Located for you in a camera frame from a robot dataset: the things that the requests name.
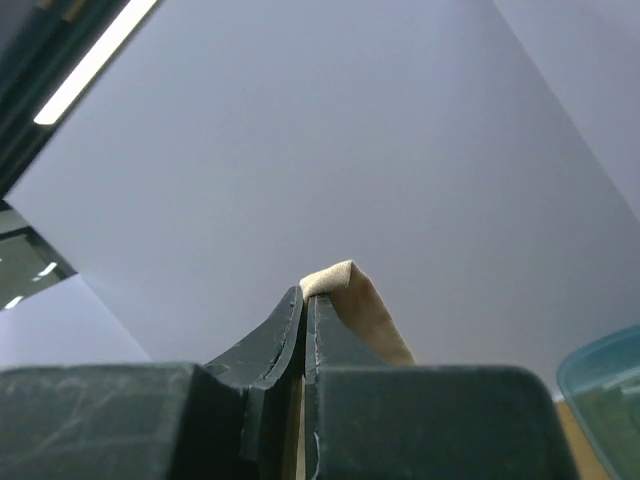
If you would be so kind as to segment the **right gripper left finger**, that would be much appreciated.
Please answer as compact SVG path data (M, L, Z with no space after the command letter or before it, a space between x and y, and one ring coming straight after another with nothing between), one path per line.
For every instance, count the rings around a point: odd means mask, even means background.
M268 317L228 350L204 364L222 383L238 389L265 380L275 368L286 342L297 337L303 297L289 288Z

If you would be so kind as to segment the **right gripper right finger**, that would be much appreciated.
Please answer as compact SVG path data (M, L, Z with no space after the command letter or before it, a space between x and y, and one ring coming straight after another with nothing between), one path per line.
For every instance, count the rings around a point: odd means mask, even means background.
M306 326L306 373L316 373L325 367L389 366L341 321L326 294L308 300Z

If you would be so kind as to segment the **beige t shirt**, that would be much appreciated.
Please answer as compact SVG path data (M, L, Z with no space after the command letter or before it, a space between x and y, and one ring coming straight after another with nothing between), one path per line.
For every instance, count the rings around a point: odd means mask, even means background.
M373 282L353 260L311 273L299 287L305 301L326 294L342 323L383 360L399 366L416 364Z

